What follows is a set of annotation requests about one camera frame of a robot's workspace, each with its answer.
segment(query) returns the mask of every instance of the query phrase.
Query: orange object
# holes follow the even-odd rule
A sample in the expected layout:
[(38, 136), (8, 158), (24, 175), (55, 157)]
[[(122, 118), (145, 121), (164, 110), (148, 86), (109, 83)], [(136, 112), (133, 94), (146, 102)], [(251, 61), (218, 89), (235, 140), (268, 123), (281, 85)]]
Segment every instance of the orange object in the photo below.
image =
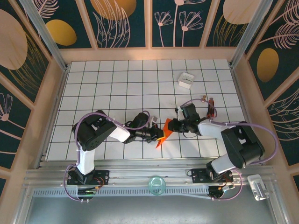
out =
[(171, 134), (172, 134), (172, 131), (168, 129), (168, 123), (171, 122), (172, 120), (171, 119), (166, 119), (165, 121), (165, 125), (163, 127), (163, 131), (164, 131), (164, 137), (163, 138), (160, 138), (156, 148), (158, 148)]

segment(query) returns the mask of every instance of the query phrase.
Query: white tiled floor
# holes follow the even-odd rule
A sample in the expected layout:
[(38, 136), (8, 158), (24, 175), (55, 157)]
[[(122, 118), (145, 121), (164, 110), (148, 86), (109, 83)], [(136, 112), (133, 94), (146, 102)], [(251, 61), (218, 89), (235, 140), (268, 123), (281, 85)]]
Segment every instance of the white tiled floor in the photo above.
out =
[[(191, 90), (177, 83), (182, 72), (195, 76)], [(213, 97), (217, 121), (244, 120), (226, 60), (140, 60), (73, 62), (61, 100), (46, 159), (75, 160), (76, 146), (71, 128), (79, 119), (96, 110), (124, 123), (148, 110), (163, 128), (167, 118), (175, 118), (174, 108), (207, 95)], [(207, 105), (194, 102), (200, 117)], [(218, 157), (225, 153), (220, 140), (192, 133), (173, 133), (162, 146), (135, 141), (124, 145), (107, 138), (95, 153), (96, 160)]]

